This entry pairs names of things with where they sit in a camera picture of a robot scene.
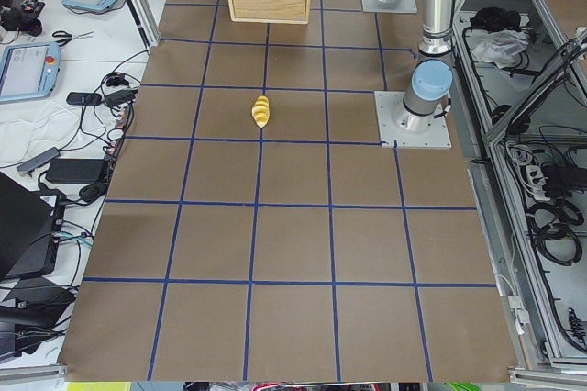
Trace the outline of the black cloth bundle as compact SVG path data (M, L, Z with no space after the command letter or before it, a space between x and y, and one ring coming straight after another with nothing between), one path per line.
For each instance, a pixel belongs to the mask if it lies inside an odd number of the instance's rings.
M521 30L521 16L517 11L501 7L489 6L479 10L470 19L471 25L488 32L499 32L506 29Z

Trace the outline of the toy bread roll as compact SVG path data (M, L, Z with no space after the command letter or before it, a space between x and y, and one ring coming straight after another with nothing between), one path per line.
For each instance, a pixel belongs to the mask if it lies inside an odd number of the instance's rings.
M271 107L266 95L257 97L251 108L251 116L258 128L263 129L267 126L271 117Z

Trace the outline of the black scissors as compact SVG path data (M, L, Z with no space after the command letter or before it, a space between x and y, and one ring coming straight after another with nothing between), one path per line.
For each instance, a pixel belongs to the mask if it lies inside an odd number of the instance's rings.
M55 42L60 46L64 47L65 45L69 44L70 42L76 39L87 39L92 38L94 36L93 31L79 33L79 34L72 34L65 30L57 30L54 31L51 36L55 38Z

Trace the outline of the black laptop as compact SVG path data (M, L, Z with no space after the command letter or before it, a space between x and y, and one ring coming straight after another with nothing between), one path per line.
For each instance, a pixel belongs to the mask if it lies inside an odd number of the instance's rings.
M65 195L29 191L1 175L1 279L36 278L55 267Z

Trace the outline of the lower teach pendant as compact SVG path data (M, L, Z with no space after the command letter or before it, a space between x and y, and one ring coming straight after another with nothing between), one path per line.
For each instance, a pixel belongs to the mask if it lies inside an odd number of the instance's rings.
M1 58L1 102L46 98L54 89L61 62L56 42L8 46Z

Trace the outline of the black power brick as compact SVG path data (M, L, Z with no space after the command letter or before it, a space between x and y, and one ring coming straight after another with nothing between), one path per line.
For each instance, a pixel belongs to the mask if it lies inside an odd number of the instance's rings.
M90 184L100 180L104 171L101 159L58 158L50 163L46 179L54 184Z

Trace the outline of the white crumpled cloth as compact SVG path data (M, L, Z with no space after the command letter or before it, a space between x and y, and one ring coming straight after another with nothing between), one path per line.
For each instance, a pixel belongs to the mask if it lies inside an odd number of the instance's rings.
M493 63L500 69L514 67L521 60L521 53L528 47L528 35L511 29L489 33L472 49L475 61Z

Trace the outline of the grey usb hub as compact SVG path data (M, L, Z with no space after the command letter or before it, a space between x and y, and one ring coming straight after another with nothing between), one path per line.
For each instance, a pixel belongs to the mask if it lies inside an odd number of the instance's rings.
M56 159L61 156L60 150L51 147L44 152L34 156L31 159L19 164L17 166L17 171L21 174L31 174L38 168L49 164L53 159Z

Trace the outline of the white power strip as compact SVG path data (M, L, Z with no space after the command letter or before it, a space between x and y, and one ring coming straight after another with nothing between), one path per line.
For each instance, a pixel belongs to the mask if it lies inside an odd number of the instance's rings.
M524 191L537 202L548 202L550 198L545 190L547 178L542 172L535 153L529 147L513 141L505 143L505 150Z

